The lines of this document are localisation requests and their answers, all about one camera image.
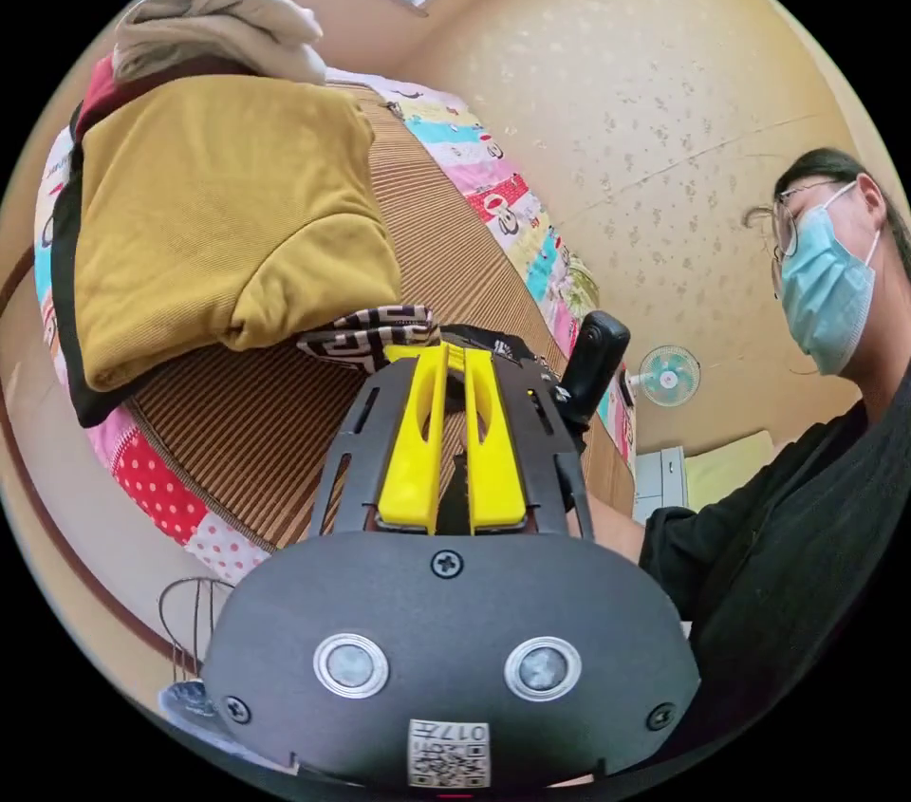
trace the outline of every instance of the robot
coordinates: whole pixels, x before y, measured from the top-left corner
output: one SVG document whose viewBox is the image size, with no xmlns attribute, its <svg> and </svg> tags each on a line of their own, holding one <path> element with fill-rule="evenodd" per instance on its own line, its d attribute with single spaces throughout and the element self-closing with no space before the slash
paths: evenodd
<svg viewBox="0 0 911 802">
<path fill-rule="evenodd" d="M 660 748 L 696 662 L 654 580 L 595 543 L 581 461 L 628 342 L 590 313 L 561 381 L 470 342 L 387 347 L 331 445 L 308 538 L 216 624 L 202 679 L 239 743 L 433 797 L 609 778 Z M 443 418 L 461 408 L 440 496 Z"/>
</svg>

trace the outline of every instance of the yellow bracket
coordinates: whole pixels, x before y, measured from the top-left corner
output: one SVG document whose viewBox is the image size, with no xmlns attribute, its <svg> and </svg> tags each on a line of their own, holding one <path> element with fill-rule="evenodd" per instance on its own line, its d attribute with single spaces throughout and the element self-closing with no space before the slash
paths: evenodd
<svg viewBox="0 0 911 802">
<path fill-rule="evenodd" d="M 394 359 L 389 355 L 394 349 L 411 347 L 387 347 L 391 361 L 406 358 Z M 449 352 L 448 344 L 440 344 L 417 347 L 407 357 L 416 358 L 417 364 L 377 508 L 389 526 L 430 534 L 436 529 Z"/>
<path fill-rule="evenodd" d="M 500 402 L 493 356 L 486 349 L 465 350 L 465 416 L 472 533 L 518 527 L 525 520 L 525 495 Z M 483 434 L 479 419 L 484 423 Z"/>
<path fill-rule="evenodd" d="M 383 523 L 421 528 L 430 534 L 436 529 L 446 376 L 447 371 L 453 371 L 465 379 L 472 533 L 520 527 L 526 516 L 525 495 L 500 401 L 493 355 L 486 349 L 448 344 L 392 345 L 385 354 L 390 362 L 417 359 L 418 365 L 380 496 Z M 421 435 L 425 426 L 426 439 Z"/>
</svg>

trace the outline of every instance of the qr code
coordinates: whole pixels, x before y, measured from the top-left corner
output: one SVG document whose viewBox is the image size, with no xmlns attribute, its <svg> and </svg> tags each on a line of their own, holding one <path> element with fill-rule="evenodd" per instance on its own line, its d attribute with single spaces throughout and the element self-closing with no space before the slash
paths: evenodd
<svg viewBox="0 0 911 802">
<path fill-rule="evenodd" d="M 413 719 L 408 727 L 408 782 L 430 789 L 482 789 L 491 785 L 487 723 Z"/>
</svg>

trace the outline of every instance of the woven bed mat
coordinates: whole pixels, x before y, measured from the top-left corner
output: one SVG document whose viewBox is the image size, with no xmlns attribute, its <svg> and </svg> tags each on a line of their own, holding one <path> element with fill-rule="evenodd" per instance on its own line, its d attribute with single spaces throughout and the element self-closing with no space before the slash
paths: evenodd
<svg viewBox="0 0 911 802">
<path fill-rule="evenodd" d="M 403 301 L 430 306 L 441 324 L 518 334 L 561 373 L 566 361 L 540 310 L 471 206 L 378 94 L 339 87 L 376 132 L 373 187 L 401 265 Z M 306 534 L 326 450 L 363 380 L 292 342 L 242 353 L 212 346 L 167 366 L 131 409 L 191 492 L 260 548 L 276 550 Z M 463 431 L 464 414 L 446 420 L 443 483 Z M 600 420 L 587 440 L 589 486 L 631 506 L 631 476 Z"/>
</svg>

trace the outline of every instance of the face mask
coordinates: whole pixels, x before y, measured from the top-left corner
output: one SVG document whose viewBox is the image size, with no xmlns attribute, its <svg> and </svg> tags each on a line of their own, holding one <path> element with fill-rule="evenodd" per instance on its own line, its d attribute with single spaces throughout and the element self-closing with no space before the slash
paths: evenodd
<svg viewBox="0 0 911 802">
<path fill-rule="evenodd" d="M 854 355 L 873 299 L 876 273 L 869 265 L 880 233 L 861 261 L 835 237 L 828 215 L 832 201 L 854 184 L 801 217 L 796 252 L 781 268 L 781 301 L 790 335 L 821 375 L 838 375 Z"/>
</svg>

